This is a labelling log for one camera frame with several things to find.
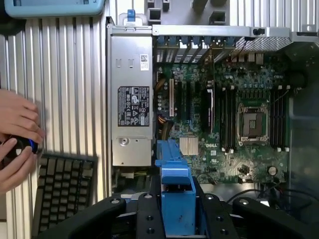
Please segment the person's right hand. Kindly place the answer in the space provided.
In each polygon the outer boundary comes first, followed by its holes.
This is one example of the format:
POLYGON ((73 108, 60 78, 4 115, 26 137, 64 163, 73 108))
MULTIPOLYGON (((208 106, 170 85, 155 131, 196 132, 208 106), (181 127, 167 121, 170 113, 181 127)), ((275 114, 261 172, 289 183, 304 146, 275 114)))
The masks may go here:
POLYGON ((0 171, 0 194, 20 185, 35 169, 37 155, 27 146, 7 167, 0 171))

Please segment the person's left hand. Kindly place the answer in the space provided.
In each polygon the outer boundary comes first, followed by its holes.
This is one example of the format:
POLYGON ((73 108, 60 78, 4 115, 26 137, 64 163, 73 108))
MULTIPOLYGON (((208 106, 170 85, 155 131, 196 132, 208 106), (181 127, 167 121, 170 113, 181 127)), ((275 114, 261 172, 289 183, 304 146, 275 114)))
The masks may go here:
POLYGON ((1 89, 0 91, 0 140, 10 135, 28 138, 41 144, 45 136, 40 128, 37 105, 26 98, 1 89))

